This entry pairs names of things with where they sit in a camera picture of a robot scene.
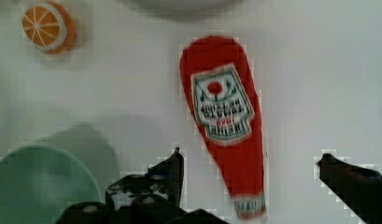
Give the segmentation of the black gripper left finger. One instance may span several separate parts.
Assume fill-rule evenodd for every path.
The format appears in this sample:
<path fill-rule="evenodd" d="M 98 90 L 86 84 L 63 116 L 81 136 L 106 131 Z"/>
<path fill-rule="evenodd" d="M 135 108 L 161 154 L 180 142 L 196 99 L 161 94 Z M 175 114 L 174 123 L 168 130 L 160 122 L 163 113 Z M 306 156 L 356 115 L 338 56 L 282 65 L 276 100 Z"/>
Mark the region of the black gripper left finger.
<path fill-rule="evenodd" d="M 184 178 L 184 157 L 177 147 L 164 161 L 141 175 L 127 175 L 106 188 L 106 205 L 110 209 L 131 206 L 142 196 L 160 196 L 179 206 Z"/>

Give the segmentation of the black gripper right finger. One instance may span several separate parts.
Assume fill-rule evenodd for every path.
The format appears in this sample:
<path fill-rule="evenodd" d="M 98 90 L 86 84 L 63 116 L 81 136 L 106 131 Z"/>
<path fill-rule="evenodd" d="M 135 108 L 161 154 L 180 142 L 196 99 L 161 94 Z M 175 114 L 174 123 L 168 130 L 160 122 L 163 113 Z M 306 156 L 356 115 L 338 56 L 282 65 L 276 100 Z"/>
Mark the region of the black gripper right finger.
<path fill-rule="evenodd" d="M 319 179 L 365 224 L 382 224 L 382 174 L 324 153 Z"/>

